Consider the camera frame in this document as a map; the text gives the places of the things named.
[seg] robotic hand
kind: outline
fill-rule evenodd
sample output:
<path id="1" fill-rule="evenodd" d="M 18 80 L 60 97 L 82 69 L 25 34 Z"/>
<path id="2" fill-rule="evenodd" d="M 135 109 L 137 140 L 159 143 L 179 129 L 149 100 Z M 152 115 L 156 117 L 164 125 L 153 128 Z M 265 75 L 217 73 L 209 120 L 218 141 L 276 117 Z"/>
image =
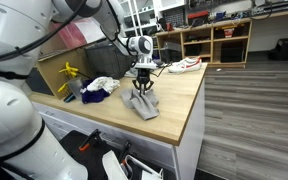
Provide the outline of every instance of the robotic hand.
<path id="1" fill-rule="evenodd" d="M 124 16 L 117 0 L 0 0 L 0 166 L 16 179 L 87 179 L 86 168 L 61 147 L 20 87 L 38 59 L 40 45 L 56 33 L 44 36 L 50 20 L 66 19 L 64 26 L 91 16 L 123 54 L 139 57 L 133 83 L 145 93 L 156 66 L 151 62 L 152 39 L 121 37 Z"/>

